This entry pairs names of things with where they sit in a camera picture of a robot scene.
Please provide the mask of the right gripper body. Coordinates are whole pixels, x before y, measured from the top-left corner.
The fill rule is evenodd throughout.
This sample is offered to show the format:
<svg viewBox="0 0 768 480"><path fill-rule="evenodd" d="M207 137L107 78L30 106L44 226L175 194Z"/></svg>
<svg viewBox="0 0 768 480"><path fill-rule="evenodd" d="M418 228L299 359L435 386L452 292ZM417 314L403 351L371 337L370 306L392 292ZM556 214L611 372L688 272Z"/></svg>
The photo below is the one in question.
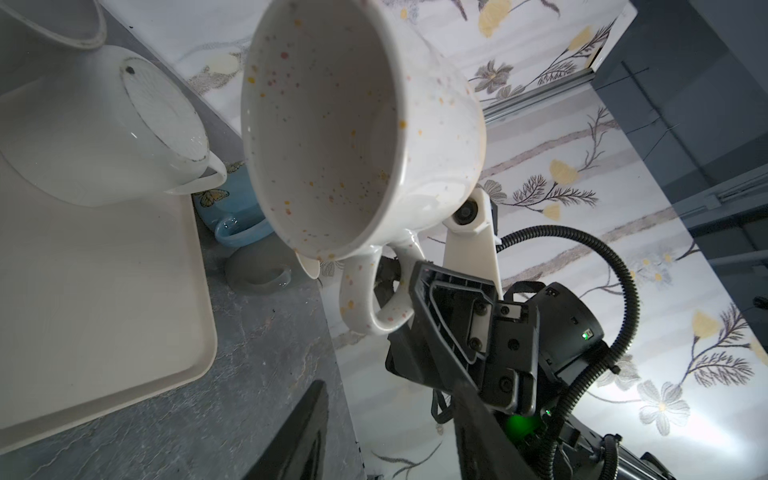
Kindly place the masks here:
<svg viewBox="0 0 768 480"><path fill-rule="evenodd" d="M459 380L469 382L490 409L531 416L536 410L539 318L521 304L499 304L490 313L476 306L472 349L487 355L482 372L439 372L424 336L415 324L390 337L388 372L451 395Z"/></svg>

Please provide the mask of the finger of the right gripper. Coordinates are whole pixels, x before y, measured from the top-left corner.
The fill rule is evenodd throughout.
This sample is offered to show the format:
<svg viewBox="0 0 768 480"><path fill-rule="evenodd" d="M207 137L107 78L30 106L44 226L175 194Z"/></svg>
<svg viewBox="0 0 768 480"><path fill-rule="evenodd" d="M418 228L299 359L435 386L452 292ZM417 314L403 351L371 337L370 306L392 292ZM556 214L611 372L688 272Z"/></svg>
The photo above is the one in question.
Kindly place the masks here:
<svg viewBox="0 0 768 480"><path fill-rule="evenodd" d="M471 327L476 306L482 304L490 313L499 299L495 285L422 260L413 267L409 294L415 324L437 370L482 372L487 355L471 348Z"/></svg>

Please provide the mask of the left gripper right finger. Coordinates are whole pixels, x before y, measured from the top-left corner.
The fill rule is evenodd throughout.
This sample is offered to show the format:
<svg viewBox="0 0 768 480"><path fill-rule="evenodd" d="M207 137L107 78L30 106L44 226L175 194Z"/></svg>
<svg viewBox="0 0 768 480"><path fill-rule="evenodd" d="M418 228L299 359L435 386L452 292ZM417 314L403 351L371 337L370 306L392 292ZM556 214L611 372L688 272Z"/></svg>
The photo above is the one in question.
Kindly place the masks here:
<svg viewBox="0 0 768 480"><path fill-rule="evenodd" d="M451 405L462 479L534 478L469 382L454 384Z"/></svg>

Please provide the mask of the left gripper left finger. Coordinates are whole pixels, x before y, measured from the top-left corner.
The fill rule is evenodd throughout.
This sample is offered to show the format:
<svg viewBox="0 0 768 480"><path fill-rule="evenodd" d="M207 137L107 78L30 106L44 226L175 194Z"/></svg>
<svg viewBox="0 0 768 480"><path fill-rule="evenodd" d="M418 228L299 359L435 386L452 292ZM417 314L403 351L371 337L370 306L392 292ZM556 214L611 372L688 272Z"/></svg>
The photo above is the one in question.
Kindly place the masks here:
<svg viewBox="0 0 768 480"><path fill-rule="evenodd" d="M322 380L313 381L243 479L321 479L328 408L326 383Z"/></svg>

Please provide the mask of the small grey mug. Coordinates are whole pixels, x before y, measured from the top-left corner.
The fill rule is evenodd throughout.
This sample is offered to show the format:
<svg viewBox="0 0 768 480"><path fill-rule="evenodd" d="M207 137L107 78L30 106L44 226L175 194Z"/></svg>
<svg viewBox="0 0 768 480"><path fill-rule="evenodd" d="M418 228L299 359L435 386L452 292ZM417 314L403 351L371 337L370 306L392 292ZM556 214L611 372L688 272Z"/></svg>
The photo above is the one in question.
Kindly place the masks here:
<svg viewBox="0 0 768 480"><path fill-rule="evenodd" d="M244 246L225 262L228 285L244 296L266 296L287 288L293 280L295 254L276 237Z"/></svg>

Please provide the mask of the cream speckled mug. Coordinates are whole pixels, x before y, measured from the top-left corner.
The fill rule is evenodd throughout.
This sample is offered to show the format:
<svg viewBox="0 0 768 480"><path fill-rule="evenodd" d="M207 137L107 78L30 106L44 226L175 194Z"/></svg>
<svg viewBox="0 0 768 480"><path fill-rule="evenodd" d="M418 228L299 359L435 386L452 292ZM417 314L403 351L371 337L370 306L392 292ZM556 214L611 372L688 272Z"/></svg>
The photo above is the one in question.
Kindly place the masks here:
<svg viewBox="0 0 768 480"><path fill-rule="evenodd" d="M467 80L376 1L272 2L246 66L242 138L269 224L295 253L342 263L349 329L399 329L418 234L466 202L484 164Z"/></svg>

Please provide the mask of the blue butterfly mug yellow inside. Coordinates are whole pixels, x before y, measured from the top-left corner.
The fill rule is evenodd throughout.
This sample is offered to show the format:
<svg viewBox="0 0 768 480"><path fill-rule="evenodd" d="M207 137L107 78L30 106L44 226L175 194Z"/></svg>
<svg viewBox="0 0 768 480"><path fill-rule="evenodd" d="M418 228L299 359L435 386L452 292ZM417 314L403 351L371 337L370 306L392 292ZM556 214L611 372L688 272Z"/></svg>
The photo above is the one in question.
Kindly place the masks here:
<svg viewBox="0 0 768 480"><path fill-rule="evenodd" d="M258 242L274 232L256 199L244 162L227 166L227 181L218 188L192 195L195 210L214 234L229 248Z"/></svg>

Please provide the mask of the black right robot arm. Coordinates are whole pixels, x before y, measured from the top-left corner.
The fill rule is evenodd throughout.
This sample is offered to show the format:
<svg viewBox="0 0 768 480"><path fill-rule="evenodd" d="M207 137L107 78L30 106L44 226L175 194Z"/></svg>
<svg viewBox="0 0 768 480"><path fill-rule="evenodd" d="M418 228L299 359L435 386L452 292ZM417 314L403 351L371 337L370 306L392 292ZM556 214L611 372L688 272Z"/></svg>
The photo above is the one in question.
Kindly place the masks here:
<svg viewBox="0 0 768 480"><path fill-rule="evenodd" d="M603 329L559 283L487 280L429 263L412 274L412 322L389 336L386 369L432 392L455 428L465 479L533 479L558 401L608 351Z"/></svg>

